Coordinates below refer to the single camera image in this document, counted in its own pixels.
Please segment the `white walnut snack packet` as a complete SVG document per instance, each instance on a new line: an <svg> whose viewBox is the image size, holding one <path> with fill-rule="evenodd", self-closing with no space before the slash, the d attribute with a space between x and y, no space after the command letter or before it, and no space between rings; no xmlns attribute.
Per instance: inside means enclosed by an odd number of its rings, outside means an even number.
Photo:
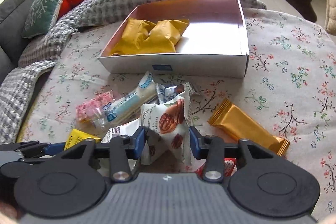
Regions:
<svg viewBox="0 0 336 224"><path fill-rule="evenodd" d="M148 128L141 163L150 165L166 151L184 165L191 164L189 126L191 125L190 95L186 90L163 104L143 104L139 121Z"/></svg>

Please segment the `gold snack bar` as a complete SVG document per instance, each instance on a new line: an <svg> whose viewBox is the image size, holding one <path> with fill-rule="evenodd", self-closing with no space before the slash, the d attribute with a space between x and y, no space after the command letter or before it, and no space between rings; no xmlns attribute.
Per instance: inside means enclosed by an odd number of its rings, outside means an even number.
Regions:
<svg viewBox="0 0 336 224"><path fill-rule="evenodd" d="M208 123L235 141L249 139L279 156L284 156L290 146L290 141L270 134L228 99L217 106Z"/></svg>

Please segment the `grey checked blanket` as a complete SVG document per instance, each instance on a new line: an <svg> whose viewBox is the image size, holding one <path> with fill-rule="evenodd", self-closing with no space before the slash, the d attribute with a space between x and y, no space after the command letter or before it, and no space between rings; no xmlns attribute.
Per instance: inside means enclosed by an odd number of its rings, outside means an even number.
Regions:
<svg viewBox="0 0 336 224"><path fill-rule="evenodd" d="M1 143L16 140L38 78L55 65L72 34L80 27L121 21L136 6L154 1L163 0L85 0L45 35L30 40L18 55L18 66L1 83ZM259 0L240 2L246 8L266 9Z"/></svg>

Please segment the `pink snack packet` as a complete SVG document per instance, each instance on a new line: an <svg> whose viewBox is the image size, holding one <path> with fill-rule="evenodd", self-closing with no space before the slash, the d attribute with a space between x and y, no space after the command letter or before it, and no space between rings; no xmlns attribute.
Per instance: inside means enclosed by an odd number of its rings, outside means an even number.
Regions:
<svg viewBox="0 0 336 224"><path fill-rule="evenodd" d="M96 95L94 98L83 102L80 105L75 107L76 111L76 119L80 123L85 123L90 121L95 114L98 113L98 109L107 105L108 103L112 103L115 101L116 96L113 92L107 91L101 94Z"/></svg>

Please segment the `white pink-lined cardboard box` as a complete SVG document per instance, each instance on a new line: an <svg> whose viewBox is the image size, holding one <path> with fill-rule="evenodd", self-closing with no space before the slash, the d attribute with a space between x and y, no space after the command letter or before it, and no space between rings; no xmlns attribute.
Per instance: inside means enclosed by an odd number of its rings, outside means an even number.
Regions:
<svg viewBox="0 0 336 224"><path fill-rule="evenodd" d="M173 73L244 78L249 61L247 30L240 0L165 0L139 5L128 18L156 23L187 19L190 24L173 53L112 56L127 25L123 21L99 61L110 73Z"/></svg>

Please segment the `red snack packet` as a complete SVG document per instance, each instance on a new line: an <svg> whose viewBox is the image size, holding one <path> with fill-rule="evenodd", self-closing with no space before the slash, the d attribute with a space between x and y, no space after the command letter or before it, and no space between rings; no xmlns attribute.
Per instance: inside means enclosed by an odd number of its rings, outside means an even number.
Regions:
<svg viewBox="0 0 336 224"><path fill-rule="evenodd" d="M236 166L236 159L234 158L225 158L224 159L224 176L229 177L231 176L232 172L234 171L234 168ZM202 171L205 167L205 164L201 165L195 173L199 176L202 175Z"/></svg>

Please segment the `floral tablecloth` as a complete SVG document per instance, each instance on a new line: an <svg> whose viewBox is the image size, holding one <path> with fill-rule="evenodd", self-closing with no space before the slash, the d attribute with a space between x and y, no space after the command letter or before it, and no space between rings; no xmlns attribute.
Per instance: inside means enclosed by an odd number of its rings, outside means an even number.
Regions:
<svg viewBox="0 0 336 224"><path fill-rule="evenodd" d="M229 99L269 133L290 141L286 158L313 174L321 195L313 215L335 212L335 44L323 28L280 12L244 10L249 65L243 79L157 75L155 82L190 82L191 118L201 134ZM131 92L139 75L112 75L98 57L118 23L72 36L22 125L20 141L63 142L76 124L76 106L116 88Z"/></svg>

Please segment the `green snowflake cushion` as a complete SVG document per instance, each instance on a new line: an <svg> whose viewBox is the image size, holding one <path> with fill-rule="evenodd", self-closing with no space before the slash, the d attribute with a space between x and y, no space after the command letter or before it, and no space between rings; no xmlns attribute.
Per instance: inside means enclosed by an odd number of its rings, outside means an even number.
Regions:
<svg viewBox="0 0 336 224"><path fill-rule="evenodd" d="M31 39L46 34L55 25L64 0L34 0L29 9L22 37Z"/></svg>

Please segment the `white blue snack packet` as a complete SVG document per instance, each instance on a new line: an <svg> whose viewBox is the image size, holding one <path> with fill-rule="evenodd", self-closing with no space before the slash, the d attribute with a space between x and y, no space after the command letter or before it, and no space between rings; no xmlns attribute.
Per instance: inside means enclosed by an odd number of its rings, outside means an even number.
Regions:
<svg viewBox="0 0 336 224"><path fill-rule="evenodd" d="M153 74L147 71L133 91L114 102L96 108L92 123L101 130L119 126L156 96Z"/></svg>

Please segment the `bright yellow snack packet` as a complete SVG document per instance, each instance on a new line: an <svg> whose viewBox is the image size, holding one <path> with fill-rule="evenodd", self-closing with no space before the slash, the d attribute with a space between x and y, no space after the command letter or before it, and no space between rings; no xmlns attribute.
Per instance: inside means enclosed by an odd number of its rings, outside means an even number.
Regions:
<svg viewBox="0 0 336 224"><path fill-rule="evenodd" d="M78 129L73 129L67 138L67 141L64 146L64 150L71 148L72 146L80 143L81 141L85 139L94 139L96 143L100 143L101 141L100 137L85 133Z"/></svg>

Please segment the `grey sofa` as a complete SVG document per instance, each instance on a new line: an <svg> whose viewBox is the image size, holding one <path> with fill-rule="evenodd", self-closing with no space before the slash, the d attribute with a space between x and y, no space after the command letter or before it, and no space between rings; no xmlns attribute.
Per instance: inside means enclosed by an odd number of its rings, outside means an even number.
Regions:
<svg viewBox="0 0 336 224"><path fill-rule="evenodd" d="M18 60L30 40L22 31L34 0L4 0L1 3L1 81L18 66Z"/></svg>

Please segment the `small blue white candy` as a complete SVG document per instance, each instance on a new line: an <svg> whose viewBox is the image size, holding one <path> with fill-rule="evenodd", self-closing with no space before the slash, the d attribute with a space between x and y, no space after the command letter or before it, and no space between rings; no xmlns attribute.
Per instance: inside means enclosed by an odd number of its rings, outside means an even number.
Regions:
<svg viewBox="0 0 336 224"><path fill-rule="evenodd" d="M189 92L190 96L199 95L198 90L194 87L194 85L191 82L185 82L173 86L156 84L156 92L158 102L160 104L169 102L170 100L174 99L178 94L181 94L186 90Z"/></svg>

